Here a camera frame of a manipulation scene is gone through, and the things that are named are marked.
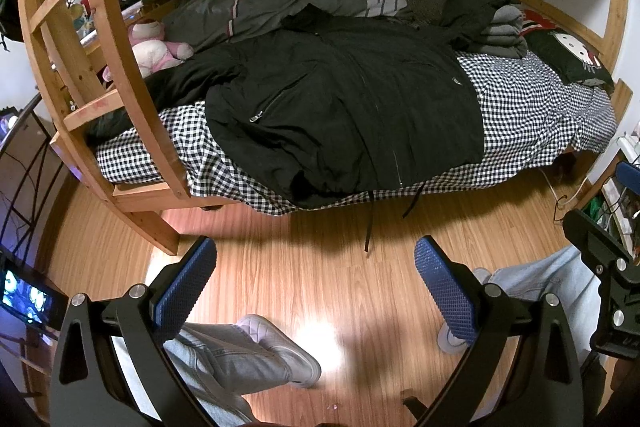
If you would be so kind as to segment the grey jeans leg right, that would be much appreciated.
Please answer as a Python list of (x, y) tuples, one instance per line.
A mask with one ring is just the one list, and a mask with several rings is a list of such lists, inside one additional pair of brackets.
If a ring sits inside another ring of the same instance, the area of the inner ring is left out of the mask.
[(488, 282), (522, 300), (537, 301), (549, 293), (558, 297), (570, 325), (578, 363), (586, 361), (591, 351), (589, 341), (598, 325), (600, 281), (582, 262), (575, 246), (526, 265), (499, 269)]

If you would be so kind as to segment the large black jacket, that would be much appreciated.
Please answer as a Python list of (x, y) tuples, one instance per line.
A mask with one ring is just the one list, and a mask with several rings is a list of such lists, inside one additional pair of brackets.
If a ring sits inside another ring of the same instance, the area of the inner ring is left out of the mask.
[(195, 197), (314, 209), (478, 164), (480, 100), (445, 31), (308, 6), (145, 81)]

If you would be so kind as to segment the black folded garment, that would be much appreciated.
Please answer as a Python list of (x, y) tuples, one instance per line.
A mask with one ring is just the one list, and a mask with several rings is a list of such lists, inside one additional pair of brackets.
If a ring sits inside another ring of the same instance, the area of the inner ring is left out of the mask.
[(436, 42), (458, 51), (469, 51), (480, 43), (480, 36), (494, 19), (498, 9), (517, 6), (518, 0), (446, 0), (436, 25), (427, 26), (426, 34)]

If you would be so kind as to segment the black metal rack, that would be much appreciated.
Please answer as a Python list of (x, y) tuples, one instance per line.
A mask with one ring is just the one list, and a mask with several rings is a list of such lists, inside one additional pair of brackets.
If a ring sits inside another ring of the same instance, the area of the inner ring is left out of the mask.
[(38, 248), (49, 200), (61, 178), (62, 161), (53, 153), (52, 127), (37, 114), (42, 96), (21, 109), (1, 111), (1, 159), (9, 161), (1, 182), (1, 246), (26, 265)]

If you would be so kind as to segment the pink plush bear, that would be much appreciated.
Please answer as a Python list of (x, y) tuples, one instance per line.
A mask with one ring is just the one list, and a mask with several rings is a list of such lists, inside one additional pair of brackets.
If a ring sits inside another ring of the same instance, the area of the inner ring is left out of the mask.
[(131, 25), (128, 39), (143, 78), (163, 69), (177, 67), (194, 55), (190, 44), (166, 41), (165, 26), (150, 18)]

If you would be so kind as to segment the wooden bed frame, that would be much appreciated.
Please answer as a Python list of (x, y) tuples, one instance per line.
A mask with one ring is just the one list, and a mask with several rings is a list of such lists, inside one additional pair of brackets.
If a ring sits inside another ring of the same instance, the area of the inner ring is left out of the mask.
[[(16, 0), (39, 92), (68, 162), (96, 196), (141, 235), (174, 251), (162, 212), (235, 202), (195, 197), (160, 121), (128, 39), (119, 0)], [(322, 206), (374, 202), (362, 193)]]

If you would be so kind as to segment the glowing monitor screen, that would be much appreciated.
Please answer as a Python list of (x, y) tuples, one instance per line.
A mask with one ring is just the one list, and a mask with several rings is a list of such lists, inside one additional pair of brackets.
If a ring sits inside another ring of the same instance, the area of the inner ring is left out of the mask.
[(1, 308), (38, 331), (63, 325), (68, 297), (29, 265), (1, 257)]

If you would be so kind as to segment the black white checkered bedsheet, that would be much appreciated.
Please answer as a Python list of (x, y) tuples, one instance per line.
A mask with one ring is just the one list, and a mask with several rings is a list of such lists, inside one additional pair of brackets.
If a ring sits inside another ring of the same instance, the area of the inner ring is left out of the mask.
[[(614, 109), (603, 89), (562, 83), (533, 53), (521, 60), (461, 53), (458, 61), (480, 102), (485, 130), (482, 161), (427, 182), (375, 191), (372, 199), (492, 187), (522, 170), (549, 166), (570, 148), (602, 153), (616, 132)], [(244, 202), (273, 217), (296, 211), (296, 206), (247, 176), (222, 151), (206, 124), (204, 102), (165, 109), (160, 121), (186, 167), (192, 195)]]

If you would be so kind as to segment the grey jeans leg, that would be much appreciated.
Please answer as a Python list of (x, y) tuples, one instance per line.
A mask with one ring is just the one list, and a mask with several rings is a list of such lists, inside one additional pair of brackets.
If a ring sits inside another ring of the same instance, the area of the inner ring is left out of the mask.
[(578, 363), (586, 361), (591, 351), (589, 341), (598, 325), (600, 281), (582, 262), (575, 246), (526, 265), (499, 269), (488, 282), (522, 300), (537, 301), (549, 293), (558, 297), (570, 325)]
[(164, 343), (190, 392), (219, 426), (243, 426), (256, 417), (246, 395), (288, 384), (291, 369), (240, 324), (186, 324)]

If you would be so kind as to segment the grey jeans leg left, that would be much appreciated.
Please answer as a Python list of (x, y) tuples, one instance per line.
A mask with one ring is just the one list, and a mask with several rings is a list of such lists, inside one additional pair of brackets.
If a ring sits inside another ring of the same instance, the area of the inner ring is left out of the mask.
[(240, 324), (186, 324), (164, 343), (190, 392), (219, 426), (243, 426), (256, 417), (246, 395), (288, 384), (291, 369)]

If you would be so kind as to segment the white sneaker left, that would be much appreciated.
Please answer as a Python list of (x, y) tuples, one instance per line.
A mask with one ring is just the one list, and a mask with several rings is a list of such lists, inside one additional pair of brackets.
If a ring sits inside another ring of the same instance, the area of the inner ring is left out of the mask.
[(277, 355), (291, 372), (291, 385), (312, 388), (318, 383), (322, 374), (320, 363), (268, 319), (247, 314), (236, 325), (260, 347)]

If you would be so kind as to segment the folded grey clothes stack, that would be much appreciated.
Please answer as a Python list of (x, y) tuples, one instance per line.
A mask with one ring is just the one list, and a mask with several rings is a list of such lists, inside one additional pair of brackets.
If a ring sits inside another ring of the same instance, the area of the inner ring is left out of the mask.
[(472, 43), (475, 53), (505, 58), (526, 57), (528, 45), (522, 35), (524, 14), (518, 5), (505, 5), (495, 12), (490, 24)]

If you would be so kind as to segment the grey striped duvet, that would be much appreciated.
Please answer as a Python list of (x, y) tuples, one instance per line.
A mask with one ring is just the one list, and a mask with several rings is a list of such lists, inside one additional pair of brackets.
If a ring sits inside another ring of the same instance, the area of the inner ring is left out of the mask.
[(406, 0), (186, 0), (163, 18), (165, 38), (195, 51), (265, 35), (306, 6), (333, 16), (395, 16)]

